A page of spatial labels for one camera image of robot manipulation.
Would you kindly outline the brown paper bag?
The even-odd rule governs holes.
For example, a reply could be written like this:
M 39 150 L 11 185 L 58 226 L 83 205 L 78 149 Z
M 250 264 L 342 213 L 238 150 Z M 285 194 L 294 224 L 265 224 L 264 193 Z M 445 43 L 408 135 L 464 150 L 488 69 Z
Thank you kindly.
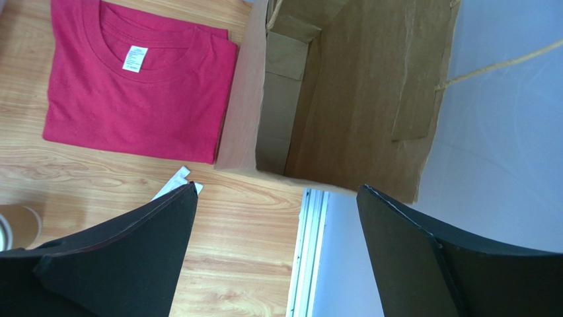
M 255 1 L 215 167 L 418 200 L 445 91 L 562 46 L 449 78 L 459 1 Z

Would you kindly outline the paper coffee cup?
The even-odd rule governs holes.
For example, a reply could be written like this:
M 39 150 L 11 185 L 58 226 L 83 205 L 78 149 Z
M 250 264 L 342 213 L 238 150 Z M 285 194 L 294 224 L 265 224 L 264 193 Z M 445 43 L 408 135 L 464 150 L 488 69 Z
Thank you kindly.
M 1 251 L 30 247 L 40 236 L 42 219 L 23 205 L 1 205 Z

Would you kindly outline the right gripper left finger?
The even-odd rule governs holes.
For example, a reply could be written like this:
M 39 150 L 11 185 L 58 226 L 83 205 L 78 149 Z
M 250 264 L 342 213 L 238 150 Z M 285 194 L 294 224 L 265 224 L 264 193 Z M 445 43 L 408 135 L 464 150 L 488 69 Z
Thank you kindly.
M 1 253 L 2 316 L 168 316 L 198 193 L 184 184 L 37 248 Z

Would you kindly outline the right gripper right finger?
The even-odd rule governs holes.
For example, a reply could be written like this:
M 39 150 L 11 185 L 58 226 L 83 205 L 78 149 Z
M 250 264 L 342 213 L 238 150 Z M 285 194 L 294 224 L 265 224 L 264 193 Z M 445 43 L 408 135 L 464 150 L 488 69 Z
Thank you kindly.
M 562 315 L 562 254 L 473 234 L 368 185 L 357 207 L 385 316 Z

